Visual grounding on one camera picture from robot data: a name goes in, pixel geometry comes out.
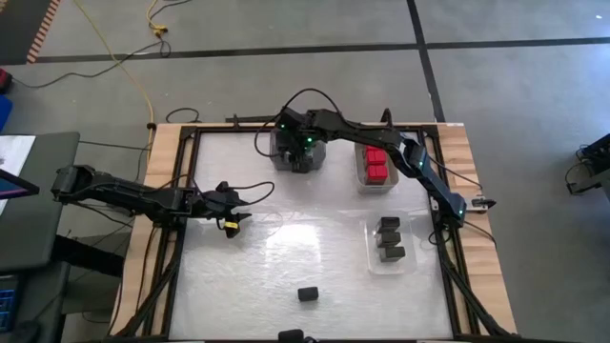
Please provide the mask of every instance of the blue box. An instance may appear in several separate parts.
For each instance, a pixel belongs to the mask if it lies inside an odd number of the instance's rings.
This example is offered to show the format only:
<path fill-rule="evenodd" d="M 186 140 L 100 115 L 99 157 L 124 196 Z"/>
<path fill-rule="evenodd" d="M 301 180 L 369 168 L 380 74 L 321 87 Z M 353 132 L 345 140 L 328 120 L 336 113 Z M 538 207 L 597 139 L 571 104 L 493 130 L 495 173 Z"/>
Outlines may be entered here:
<path fill-rule="evenodd" d="M 4 95 L 0 95 L 0 131 L 9 120 L 10 110 L 12 110 L 12 102 Z"/>

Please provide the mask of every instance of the gray concrete floor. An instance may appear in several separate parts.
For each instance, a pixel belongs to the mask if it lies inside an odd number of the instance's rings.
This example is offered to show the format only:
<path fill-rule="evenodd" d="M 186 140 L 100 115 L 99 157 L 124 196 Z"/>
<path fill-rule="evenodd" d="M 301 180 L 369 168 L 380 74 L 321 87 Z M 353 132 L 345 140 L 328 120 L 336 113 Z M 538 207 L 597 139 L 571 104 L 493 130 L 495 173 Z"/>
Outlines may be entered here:
<path fill-rule="evenodd" d="M 83 1 L 117 52 L 153 42 L 148 1 Z M 606 1 L 417 1 L 428 42 L 610 36 Z M 357 43 L 412 43 L 402 0 L 204 1 L 167 9 L 174 50 Z M 71 1 L 60 6 L 41 55 L 105 53 Z M 567 195 L 563 175 L 574 151 L 610 132 L 610 48 L 606 45 L 431 50 L 448 121 L 464 122 L 485 193 L 518 331 L 524 336 L 604 342 L 610 336 L 610 204 L 600 192 Z M 109 62 L 7 68 L 29 83 Z M 353 120 L 433 121 L 415 50 L 130 61 L 163 121 L 195 107 L 204 121 L 233 113 L 269 115 L 304 87 L 327 91 Z M 81 132 L 83 139 L 144 146 L 146 106 L 120 71 L 69 79 L 39 91 L 17 88 L 5 132 Z M 326 104 L 315 96 L 299 109 Z M 78 163 L 133 178 L 138 153 L 79 148 Z M 62 232 L 109 232 L 103 218 L 67 208 Z M 71 317 L 64 341 L 94 338 Z"/>

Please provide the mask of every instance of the black stand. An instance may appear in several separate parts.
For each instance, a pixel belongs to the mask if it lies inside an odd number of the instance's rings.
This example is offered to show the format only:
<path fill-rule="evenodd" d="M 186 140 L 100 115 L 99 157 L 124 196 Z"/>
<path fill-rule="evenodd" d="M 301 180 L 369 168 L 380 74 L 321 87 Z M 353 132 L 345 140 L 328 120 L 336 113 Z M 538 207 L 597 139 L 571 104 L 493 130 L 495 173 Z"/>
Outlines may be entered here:
<path fill-rule="evenodd" d="M 116 277 L 123 275 L 125 260 L 115 253 L 104 252 L 61 235 L 55 236 L 51 259 Z"/>

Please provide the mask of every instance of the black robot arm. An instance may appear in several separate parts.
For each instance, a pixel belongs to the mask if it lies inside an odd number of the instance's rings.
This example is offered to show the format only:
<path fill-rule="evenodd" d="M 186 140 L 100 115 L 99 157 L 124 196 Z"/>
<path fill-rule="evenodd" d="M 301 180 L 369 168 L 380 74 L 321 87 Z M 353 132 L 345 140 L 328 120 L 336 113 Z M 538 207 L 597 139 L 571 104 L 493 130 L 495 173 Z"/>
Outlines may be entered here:
<path fill-rule="evenodd" d="M 409 178 L 415 178 L 438 202 L 438 212 L 448 224 L 462 227 L 466 202 L 458 193 L 450 192 L 430 165 L 425 147 L 402 132 L 387 127 L 371 127 L 345 120 L 341 113 L 310 110 L 305 114 L 285 108 L 276 122 L 277 130 L 292 140 L 290 153 L 298 160 L 316 140 L 329 142 L 345 139 L 384 149 L 396 168 Z"/>
<path fill-rule="evenodd" d="M 57 171 L 51 188 L 55 200 L 79 204 L 93 199 L 135 214 L 145 214 L 155 226 L 174 228 L 186 218 L 223 219 L 227 237 L 239 233 L 239 221 L 248 213 L 232 213 L 247 202 L 221 182 L 214 191 L 201 192 L 197 187 L 152 188 L 96 171 L 90 166 L 68 166 Z"/>

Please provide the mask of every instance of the yellow cable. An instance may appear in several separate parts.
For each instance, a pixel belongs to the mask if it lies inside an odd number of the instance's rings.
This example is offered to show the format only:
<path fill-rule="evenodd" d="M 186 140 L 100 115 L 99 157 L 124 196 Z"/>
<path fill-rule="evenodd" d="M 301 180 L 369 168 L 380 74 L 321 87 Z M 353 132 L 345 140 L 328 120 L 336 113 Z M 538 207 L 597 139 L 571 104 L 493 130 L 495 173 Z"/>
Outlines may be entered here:
<path fill-rule="evenodd" d="M 87 20 L 89 21 L 89 23 L 91 24 L 93 29 L 95 30 L 95 33 L 97 33 L 97 36 L 99 37 L 99 39 L 101 39 L 102 43 L 104 43 L 104 46 L 106 47 L 106 50 L 108 51 L 108 54 L 111 56 L 112 60 L 116 64 L 116 66 L 119 66 L 121 68 L 121 70 L 123 70 L 125 72 L 125 74 L 130 78 L 130 80 L 132 80 L 132 83 L 140 89 L 140 92 L 144 96 L 144 99 L 146 100 L 146 104 L 149 107 L 150 121 L 151 121 L 151 123 L 154 123 L 153 104 L 151 104 L 151 99 L 149 98 L 149 95 L 146 94 L 146 91 L 144 91 L 144 88 L 137 81 L 135 81 L 135 79 L 127 71 L 127 69 L 125 69 L 125 67 L 123 67 L 123 64 L 119 60 L 117 60 L 116 57 L 114 57 L 114 53 L 112 53 L 111 47 L 108 45 L 108 42 L 106 42 L 104 35 L 99 31 L 97 26 L 93 23 L 92 19 L 89 17 L 89 15 L 85 11 L 85 9 L 83 9 L 83 6 L 80 4 L 80 2 L 78 0 L 72 0 L 72 1 L 80 9 L 80 11 L 83 12 L 85 17 L 87 18 Z M 153 129 L 149 129 L 149 147 L 150 148 L 147 153 L 147 161 L 149 161 L 151 159 L 151 150 L 153 149 L 152 143 L 153 143 Z"/>
<path fill-rule="evenodd" d="M 156 3 L 159 0 L 153 0 L 151 5 L 149 6 L 149 9 L 146 11 L 146 20 L 149 21 L 149 24 L 152 27 L 152 32 L 154 32 L 154 35 L 157 36 L 158 38 L 161 38 L 161 36 L 163 35 L 163 33 L 167 32 L 168 27 L 165 25 L 157 25 L 155 23 L 153 23 L 153 20 L 151 19 L 151 10 L 153 10 L 154 6 L 156 5 Z"/>

